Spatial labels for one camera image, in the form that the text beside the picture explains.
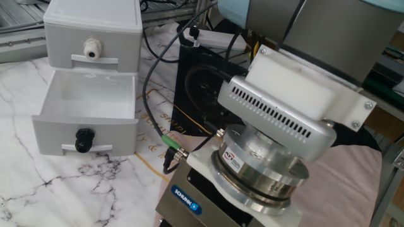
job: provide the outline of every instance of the open drawer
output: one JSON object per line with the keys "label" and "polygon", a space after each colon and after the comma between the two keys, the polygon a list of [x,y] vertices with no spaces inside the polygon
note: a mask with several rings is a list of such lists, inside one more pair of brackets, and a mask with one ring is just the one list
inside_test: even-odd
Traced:
{"label": "open drawer", "polygon": [[32,122],[41,154],[134,154],[136,76],[54,71]]}

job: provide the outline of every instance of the stainless steel base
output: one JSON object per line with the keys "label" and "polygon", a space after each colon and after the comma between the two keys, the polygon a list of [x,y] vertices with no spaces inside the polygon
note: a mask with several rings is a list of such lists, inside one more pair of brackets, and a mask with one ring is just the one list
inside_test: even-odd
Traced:
{"label": "stainless steel base", "polygon": [[[181,189],[201,208],[196,214],[173,193]],[[193,170],[185,160],[172,177],[156,211],[173,227],[264,227],[251,215],[225,200],[212,183]]]}

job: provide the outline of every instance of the silver metal cylinder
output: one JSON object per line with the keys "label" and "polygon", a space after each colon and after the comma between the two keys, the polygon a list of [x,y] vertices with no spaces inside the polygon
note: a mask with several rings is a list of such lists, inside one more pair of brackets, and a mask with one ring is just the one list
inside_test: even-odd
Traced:
{"label": "silver metal cylinder", "polygon": [[309,177],[298,157],[251,126],[230,125],[213,162],[237,190],[256,201],[284,208]]}

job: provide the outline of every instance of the marble surface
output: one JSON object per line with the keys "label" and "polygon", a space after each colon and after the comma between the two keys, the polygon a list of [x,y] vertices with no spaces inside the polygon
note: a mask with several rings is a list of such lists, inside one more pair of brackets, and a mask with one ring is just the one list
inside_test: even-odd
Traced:
{"label": "marble surface", "polygon": [[[159,54],[176,25],[147,30]],[[166,59],[176,59],[176,42]],[[137,94],[155,58],[143,42]],[[31,116],[38,114],[51,80],[47,58],[0,64],[0,226],[152,226],[166,147],[148,122],[141,100],[137,154],[38,151]],[[177,64],[161,62],[149,83],[149,102],[158,123],[169,129]]]}

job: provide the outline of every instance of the label sticker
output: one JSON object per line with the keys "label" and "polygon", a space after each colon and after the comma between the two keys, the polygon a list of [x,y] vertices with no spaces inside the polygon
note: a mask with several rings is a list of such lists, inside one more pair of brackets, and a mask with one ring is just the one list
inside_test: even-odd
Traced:
{"label": "label sticker", "polygon": [[239,173],[242,166],[244,165],[244,162],[239,157],[237,157],[237,155],[229,150],[223,153],[223,159],[236,173]]}
{"label": "label sticker", "polygon": [[173,185],[171,187],[171,192],[184,203],[193,213],[196,215],[202,214],[202,207],[199,206],[196,202],[194,202],[183,190],[181,190],[178,186]]}

